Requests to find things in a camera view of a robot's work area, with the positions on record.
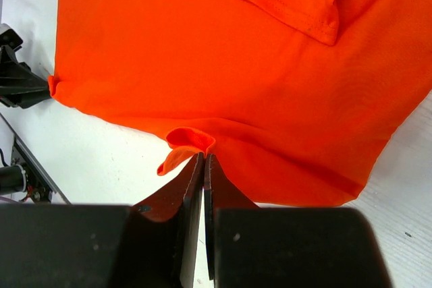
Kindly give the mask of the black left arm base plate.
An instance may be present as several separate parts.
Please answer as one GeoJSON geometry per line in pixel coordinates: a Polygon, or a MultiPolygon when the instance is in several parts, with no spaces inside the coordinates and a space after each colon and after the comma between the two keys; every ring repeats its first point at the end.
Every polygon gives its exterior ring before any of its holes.
{"type": "Polygon", "coordinates": [[[1,151],[1,201],[10,203],[51,203],[53,190],[24,151],[11,150],[11,161],[1,151]]]}

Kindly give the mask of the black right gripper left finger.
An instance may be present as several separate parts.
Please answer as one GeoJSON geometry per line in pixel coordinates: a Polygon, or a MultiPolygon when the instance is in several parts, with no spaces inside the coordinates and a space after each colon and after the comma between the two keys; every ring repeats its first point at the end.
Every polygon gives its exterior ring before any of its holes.
{"type": "Polygon", "coordinates": [[[115,287],[193,286],[204,166],[203,154],[195,154],[132,208],[115,261],[115,287]]]}

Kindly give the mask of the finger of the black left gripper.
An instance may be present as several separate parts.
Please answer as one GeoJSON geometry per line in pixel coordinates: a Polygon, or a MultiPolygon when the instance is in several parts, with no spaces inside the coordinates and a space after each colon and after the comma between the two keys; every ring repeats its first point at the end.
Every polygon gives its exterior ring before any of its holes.
{"type": "Polygon", "coordinates": [[[19,63],[9,45],[1,46],[1,103],[6,107],[30,108],[51,98],[48,81],[19,63]]]}

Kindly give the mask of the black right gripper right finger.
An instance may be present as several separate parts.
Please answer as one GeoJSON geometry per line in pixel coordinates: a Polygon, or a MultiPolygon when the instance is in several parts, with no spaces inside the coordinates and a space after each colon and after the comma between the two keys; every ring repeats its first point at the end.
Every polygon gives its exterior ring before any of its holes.
{"type": "Polygon", "coordinates": [[[260,241],[252,219],[258,206],[227,178],[214,154],[205,162],[204,196],[209,278],[216,287],[246,287],[260,241]]]}

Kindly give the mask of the orange t shirt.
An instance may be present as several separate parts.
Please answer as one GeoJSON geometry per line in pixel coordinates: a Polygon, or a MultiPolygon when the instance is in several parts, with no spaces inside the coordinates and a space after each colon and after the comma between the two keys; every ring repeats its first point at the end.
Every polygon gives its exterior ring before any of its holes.
{"type": "Polygon", "coordinates": [[[251,200],[337,206],[431,91],[431,0],[58,0],[51,96],[214,154],[251,200]]]}

